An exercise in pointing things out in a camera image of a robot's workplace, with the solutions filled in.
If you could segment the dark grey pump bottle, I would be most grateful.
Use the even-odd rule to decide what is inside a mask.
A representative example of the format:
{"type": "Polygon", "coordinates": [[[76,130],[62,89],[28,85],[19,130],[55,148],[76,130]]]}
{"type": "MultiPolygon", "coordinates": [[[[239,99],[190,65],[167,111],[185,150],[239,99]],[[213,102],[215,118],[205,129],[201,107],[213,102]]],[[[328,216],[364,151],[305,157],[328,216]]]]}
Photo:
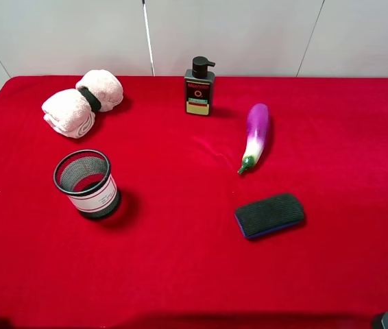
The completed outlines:
{"type": "Polygon", "coordinates": [[[208,116],[212,111],[215,74],[209,71],[214,67],[204,56],[192,59],[192,67],[184,74],[184,98],[186,113],[208,116]]]}

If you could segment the purple toy eggplant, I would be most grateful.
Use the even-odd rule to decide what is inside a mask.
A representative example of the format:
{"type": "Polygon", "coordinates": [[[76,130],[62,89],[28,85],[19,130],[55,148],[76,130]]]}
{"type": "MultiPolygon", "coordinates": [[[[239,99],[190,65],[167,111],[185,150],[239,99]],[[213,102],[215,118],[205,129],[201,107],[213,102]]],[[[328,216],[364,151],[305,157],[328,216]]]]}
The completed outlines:
{"type": "Polygon", "coordinates": [[[247,140],[238,174],[253,168],[264,150],[269,131],[269,109],[264,103],[257,103],[247,115],[247,140]]]}

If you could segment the black blue board eraser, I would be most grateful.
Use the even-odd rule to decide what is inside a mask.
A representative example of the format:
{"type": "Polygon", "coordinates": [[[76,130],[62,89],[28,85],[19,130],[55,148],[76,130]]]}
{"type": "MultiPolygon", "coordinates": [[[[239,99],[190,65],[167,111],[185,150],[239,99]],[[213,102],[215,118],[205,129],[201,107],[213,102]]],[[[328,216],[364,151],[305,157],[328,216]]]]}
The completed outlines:
{"type": "Polygon", "coordinates": [[[304,222],[306,215],[298,199],[289,193],[238,207],[234,216],[246,239],[277,232],[304,222]]]}

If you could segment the red velvet table cloth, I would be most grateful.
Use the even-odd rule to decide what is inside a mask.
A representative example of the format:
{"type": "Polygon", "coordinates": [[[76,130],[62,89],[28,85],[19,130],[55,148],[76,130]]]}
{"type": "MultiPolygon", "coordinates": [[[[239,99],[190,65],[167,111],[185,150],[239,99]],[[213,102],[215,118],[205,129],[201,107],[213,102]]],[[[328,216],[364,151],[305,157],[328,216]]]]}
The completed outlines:
{"type": "Polygon", "coordinates": [[[123,103],[71,140],[41,106],[76,81],[0,90],[1,324],[357,327],[388,311],[388,79],[220,77],[199,117],[181,77],[122,77],[123,103]],[[257,103],[267,140],[239,175],[257,103]],[[100,221],[53,182],[82,149],[108,157],[121,192],[100,221]],[[304,222],[246,239],[235,210],[282,193],[304,222]]]}

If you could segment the black mesh pen cup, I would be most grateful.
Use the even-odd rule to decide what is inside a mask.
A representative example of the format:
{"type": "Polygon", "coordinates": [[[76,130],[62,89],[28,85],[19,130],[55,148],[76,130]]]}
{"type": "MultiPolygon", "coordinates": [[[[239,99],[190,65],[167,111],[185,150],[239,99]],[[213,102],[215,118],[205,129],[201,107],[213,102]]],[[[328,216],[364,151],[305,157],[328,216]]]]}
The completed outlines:
{"type": "Polygon", "coordinates": [[[94,149],[78,150],[61,159],[53,172],[53,182],[81,216],[91,221],[111,216],[121,204],[111,163],[94,149]]]}

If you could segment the black band on towel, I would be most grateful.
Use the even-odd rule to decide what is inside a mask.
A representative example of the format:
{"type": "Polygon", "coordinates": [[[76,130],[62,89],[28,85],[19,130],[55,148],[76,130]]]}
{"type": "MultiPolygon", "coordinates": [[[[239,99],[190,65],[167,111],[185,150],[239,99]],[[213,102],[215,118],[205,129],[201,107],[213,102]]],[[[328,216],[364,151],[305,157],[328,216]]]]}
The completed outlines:
{"type": "Polygon", "coordinates": [[[93,112],[100,112],[101,111],[101,102],[92,94],[89,89],[85,86],[78,88],[78,91],[80,94],[87,100],[87,102],[90,105],[90,109],[93,112]]]}

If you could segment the rolled pink towel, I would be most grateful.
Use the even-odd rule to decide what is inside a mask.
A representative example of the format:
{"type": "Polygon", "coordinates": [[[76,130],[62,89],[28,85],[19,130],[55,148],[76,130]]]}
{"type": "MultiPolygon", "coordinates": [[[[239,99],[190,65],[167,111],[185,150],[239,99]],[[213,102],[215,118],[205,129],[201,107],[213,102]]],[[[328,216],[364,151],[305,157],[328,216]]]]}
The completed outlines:
{"type": "Polygon", "coordinates": [[[113,110],[123,101],[120,81],[107,70],[91,70],[75,85],[48,98],[41,106],[43,119],[57,133],[69,138],[81,138],[95,123],[95,115],[78,88],[87,87],[101,102],[101,111],[113,110]]]}

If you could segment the grey metal wall strip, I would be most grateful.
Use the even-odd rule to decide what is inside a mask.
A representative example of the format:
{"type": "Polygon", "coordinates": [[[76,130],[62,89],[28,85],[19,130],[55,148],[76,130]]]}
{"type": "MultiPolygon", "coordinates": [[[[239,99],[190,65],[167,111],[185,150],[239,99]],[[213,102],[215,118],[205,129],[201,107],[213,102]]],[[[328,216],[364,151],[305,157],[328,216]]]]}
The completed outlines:
{"type": "Polygon", "coordinates": [[[144,18],[144,24],[145,24],[145,33],[146,33],[146,39],[147,39],[147,48],[149,53],[149,61],[150,61],[150,68],[151,68],[151,75],[156,76],[155,68],[154,68],[154,57],[152,53],[152,45],[151,45],[151,35],[149,30],[149,20],[147,15],[147,6],[146,6],[146,0],[142,0],[142,7],[143,7],[143,18],[144,18]]]}

